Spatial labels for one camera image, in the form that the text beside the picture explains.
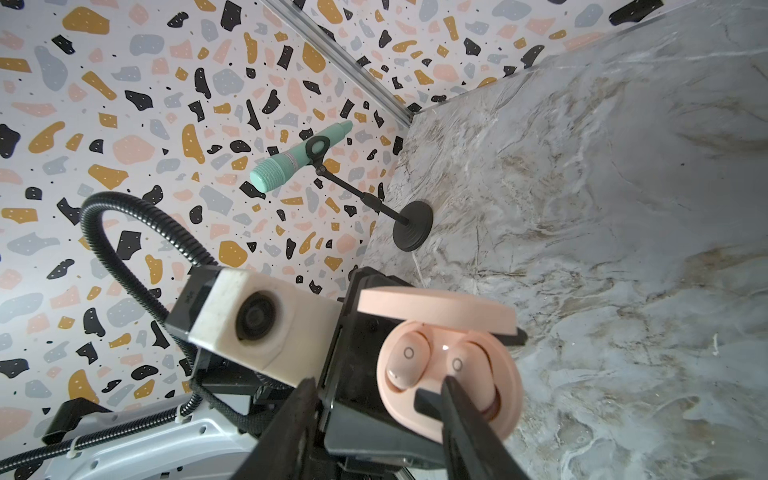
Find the pink charging case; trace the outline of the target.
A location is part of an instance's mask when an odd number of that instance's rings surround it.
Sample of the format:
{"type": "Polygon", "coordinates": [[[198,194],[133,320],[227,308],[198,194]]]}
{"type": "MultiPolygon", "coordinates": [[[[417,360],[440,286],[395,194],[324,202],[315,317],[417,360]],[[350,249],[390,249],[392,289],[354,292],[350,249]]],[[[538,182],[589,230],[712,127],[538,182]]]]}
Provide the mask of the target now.
{"type": "Polygon", "coordinates": [[[500,339],[518,334],[513,308],[464,293],[375,287],[362,291],[357,310],[398,323],[376,366],[380,398],[398,423],[440,442],[440,392],[452,377],[500,439],[512,434],[523,409],[523,384],[500,339]]]}

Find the pink earbud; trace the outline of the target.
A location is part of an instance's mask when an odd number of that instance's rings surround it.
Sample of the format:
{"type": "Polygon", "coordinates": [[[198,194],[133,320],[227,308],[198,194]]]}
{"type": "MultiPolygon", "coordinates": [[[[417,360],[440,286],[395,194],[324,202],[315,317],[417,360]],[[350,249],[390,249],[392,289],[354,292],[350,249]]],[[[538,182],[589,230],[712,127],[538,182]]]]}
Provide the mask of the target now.
{"type": "Polygon", "coordinates": [[[446,369],[480,412],[486,412],[494,405],[496,386],[490,359],[478,344],[461,342],[449,347],[446,369]]]}
{"type": "Polygon", "coordinates": [[[431,347],[419,331],[404,334],[394,345],[386,364],[386,375],[398,390],[415,386],[426,371],[431,347]]]}

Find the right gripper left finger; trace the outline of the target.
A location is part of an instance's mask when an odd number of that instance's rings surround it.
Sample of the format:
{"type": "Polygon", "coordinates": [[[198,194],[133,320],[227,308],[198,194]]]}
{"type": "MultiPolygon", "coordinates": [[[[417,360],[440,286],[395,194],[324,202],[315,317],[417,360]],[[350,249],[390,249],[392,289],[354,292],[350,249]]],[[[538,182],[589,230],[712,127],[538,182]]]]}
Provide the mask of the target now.
{"type": "Polygon", "coordinates": [[[310,478],[308,458],[317,427],[317,404],[316,381],[302,380],[231,479],[310,478]]]}

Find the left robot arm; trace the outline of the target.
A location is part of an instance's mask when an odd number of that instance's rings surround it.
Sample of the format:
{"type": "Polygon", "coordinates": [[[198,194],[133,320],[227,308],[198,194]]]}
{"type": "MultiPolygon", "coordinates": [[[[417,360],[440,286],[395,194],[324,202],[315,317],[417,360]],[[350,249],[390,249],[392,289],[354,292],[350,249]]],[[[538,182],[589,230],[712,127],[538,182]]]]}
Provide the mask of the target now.
{"type": "Polygon", "coordinates": [[[407,479],[413,469],[441,469],[441,446],[400,426],[378,394],[377,356],[396,321],[358,311],[364,290],[401,285],[364,267],[332,301],[257,272],[195,267],[169,329],[196,343],[210,324],[236,345],[233,353],[199,347],[202,401],[184,395],[128,413],[67,401],[43,446],[1,469],[18,479],[228,479],[263,433],[287,429],[281,408],[305,377],[316,380],[318,401],[299,444],[302,478],[407,479]]]}

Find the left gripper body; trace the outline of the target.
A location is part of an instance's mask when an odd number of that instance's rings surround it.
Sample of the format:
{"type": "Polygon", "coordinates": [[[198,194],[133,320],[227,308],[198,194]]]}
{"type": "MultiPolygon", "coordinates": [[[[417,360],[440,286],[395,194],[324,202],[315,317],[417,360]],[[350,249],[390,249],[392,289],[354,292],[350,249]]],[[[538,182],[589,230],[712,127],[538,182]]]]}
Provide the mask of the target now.
{"type": "Polygon", "coordinates": [[[441,444],[400,425],[378,392],[379,351],[396,319],[357,311],[365,289],[409,284],[373,268],[355,270],[319,380],[323,413],[320,443],[346,471],[438,470],[444,467],[441,444]]]}

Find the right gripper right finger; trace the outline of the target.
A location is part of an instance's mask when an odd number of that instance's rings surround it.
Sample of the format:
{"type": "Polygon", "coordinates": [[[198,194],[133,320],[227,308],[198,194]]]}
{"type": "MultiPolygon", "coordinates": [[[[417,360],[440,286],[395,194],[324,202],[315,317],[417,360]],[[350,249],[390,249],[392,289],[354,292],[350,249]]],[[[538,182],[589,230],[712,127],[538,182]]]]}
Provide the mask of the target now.
{"type": "Polygon", "coordinates": [[[414,409],[442,422],[448,479],[529,479],[456,378],[445,377],[438,393],[417,389],[414,409]]]}

